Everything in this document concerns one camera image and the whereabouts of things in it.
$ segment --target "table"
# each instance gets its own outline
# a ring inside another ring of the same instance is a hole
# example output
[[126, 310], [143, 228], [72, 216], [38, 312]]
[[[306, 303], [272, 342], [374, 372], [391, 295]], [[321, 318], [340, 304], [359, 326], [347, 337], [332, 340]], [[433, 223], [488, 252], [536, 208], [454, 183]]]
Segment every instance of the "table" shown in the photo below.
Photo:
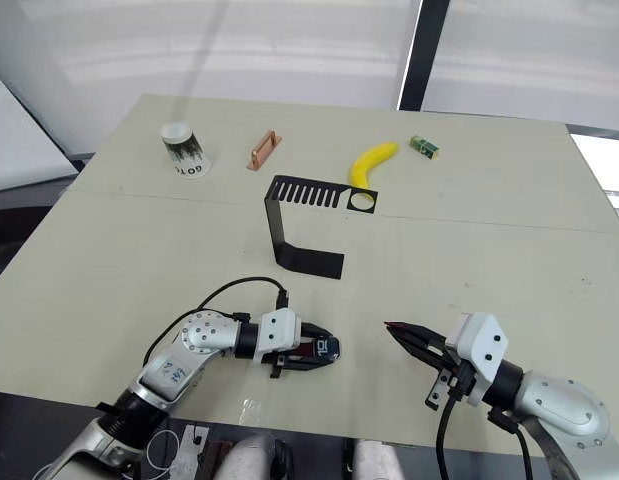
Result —
[[[202, 179], [176, 178], [160, 144], [174, 111], [212, 159]], [[247, 170], [268, 128], [283, 142]], [[441, 148], [437, 161], [406, 147], [412, 134]], [[262, 201], [272, 176], [343, 182], [358, 154], [392, 140], [403, 147], [372, 173], [374, 215], [285, 211], [291, 243], [346, 253], [342, 280], [278, 267]], [[460, 312], [492, 311], [509, 360], [594, 389], [619, 437], [617, 217], [564, 126], [447, 114], [143, 97], [0, 277], [0, 391], [111, 402], [166, 324], [252, 274], [280, 280], [304, 320], [340, 338], [341, 359], [280, 380], [217, 360], [178, 416], [433, 445], [434, 371], [382, 322], [447, 333]], [[274, 297], [243, 286], [214, 306], [255, 314]], [[460, 405], [446, 445], [519, 453], [485, 411]]]

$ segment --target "yellow banana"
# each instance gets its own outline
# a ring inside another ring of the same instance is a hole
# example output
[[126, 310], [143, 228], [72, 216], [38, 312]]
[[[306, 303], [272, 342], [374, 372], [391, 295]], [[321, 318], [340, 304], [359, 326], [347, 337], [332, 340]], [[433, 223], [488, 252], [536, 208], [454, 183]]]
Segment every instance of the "yellow banana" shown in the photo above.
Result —
[[385, 160], [389, 160], [398, 151], [398, 144], [394, 142], [381, 143], [370, 148], [358, 157], [358, 160], [351, 166], [349, 172], [349, 183], [358, 188], [369, 189], [367, 172], [373, 167], [380, 165]]

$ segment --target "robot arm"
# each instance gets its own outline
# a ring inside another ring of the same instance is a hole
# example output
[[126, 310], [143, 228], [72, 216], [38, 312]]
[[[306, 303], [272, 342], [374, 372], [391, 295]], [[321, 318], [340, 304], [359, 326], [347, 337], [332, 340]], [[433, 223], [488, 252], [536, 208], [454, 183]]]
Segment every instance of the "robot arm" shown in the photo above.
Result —
[[401, 322], [387, 323], [387, 330], [411, 355], [439, 371], [425, 401], [430, 408], [438, 409], [447, 389], [457, 399], [466, 395], [474, 406], [484, 401], [494, 407], [489, 419], [496, 425], [511, 433], [514, 422], [527, 429], [554, 478], [619, 480], [619, 444], [604, 403], [573, 380], [523, 373], [504, 360], [508, 340], [495, 316], [465, 315], [447, 338]]
[[87, 425], [42, 478], [102, 479], [131, 472], [154, 430], [206, 365], [224, 353], [270, 363], [272, 378], [278, 378], [283, 369], [311, 370], [333, 363], [339, 343], [327, 330], [301, 323], [288, 308], [263, 315], [260, 326], [213, 311], [194, 312], [183, 319], [173, 343], [143, 367], [113, 406], [98, 406], [105, 414]]

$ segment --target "black and white cup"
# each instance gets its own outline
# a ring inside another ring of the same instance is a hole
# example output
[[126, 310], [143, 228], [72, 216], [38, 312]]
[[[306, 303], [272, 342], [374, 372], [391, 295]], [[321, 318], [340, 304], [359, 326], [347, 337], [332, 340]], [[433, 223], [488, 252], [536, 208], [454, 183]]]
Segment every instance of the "black and white cup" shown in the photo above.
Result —
[[211, 168], [211, 162], [205, 156], [191, 130], [185, 122], [171, 122], [160, 129], [160, 136], [167, 147], [178, 176], [197, 178]]

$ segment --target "black cable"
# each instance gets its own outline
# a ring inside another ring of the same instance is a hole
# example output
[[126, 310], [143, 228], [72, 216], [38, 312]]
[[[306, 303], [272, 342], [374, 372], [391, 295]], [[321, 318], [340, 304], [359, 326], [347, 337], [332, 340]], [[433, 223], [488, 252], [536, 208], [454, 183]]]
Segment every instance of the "black cable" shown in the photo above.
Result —
[[456, 405], [456, 400], [453, 396], [449, 396], [445, 409], [442, 411], [440, 417], [440, 423], [438, 424], [438, 434], [436, 435], [436, 458], [438, 459], [438, 470], [440, 470], [440, 477], [442, 480], [449, 480], [449, 474], [447, 473], [447, 465], [445, 464], [445, 433], [447, 432], [447, 424], [449, 423], [449, 417], [451, 416], [451, 410]]
[[244, 277], [244, 278], [239, 278], [232, 282], [226, 283], [225, 285], [217, 289], [215, 292], [213, 292], [211, 295], [209, 295], [207, 298], [205, 298], [205, 300], [200, 305], [198, 305], [196, 308], [183, 313], [178, 318], [176, 318], [173, 322], [171, 322], [169, 326], [165, 328], [160, 335], [158, 335], [158, 337], [153, 341], [153, 343], [147, 349], [147, 353], [145, 353], [145, 358], [142, 360], [142, 366], [144, 367], [149, 362], [149, 357], [151, 357], [151, 353], [153, 352], [154, 348], [156, 348], [156, 345], [158, 345], [158, 343], [160, 343], [160, 341], [163, 338], [165, 338], [165, 336], [171, 331], [171, 329], [175, 327], [183, 318], [193, 313], [200, 312], [202, 310], [210, 310], [210, 309], [205, 309], [205, 305], [207, 305], [207, 303], [213, 300], [216, 296], [218, 296], [220, 293], [224, 292], [228, 288], [233, 287], [234, 285], [239, 285], [241, 283], [247, 283], [247, 282], [268, 282], [268, 283], [275, 285], [276, 287], [278, 287], [278, 297], [276, 298], [276, 308], [284, 308], [288, 306], [289, 299], [287, 298], [287, 290], [285, 290], [285, 288], [282, 286], [280, 282], [278, 282], [277, 280], [274, 280], [273, 278]]
[[527, 441], [520, 429], [515, 432], [516, 437], [520, 441], [520, 448], [522, 449], [522, 459], [525, 462], [525, 478], [527, 480], [533, 480], [533, 470], [531, 469], [531, 457], [529, 456], [529, 447], [527, 447]]

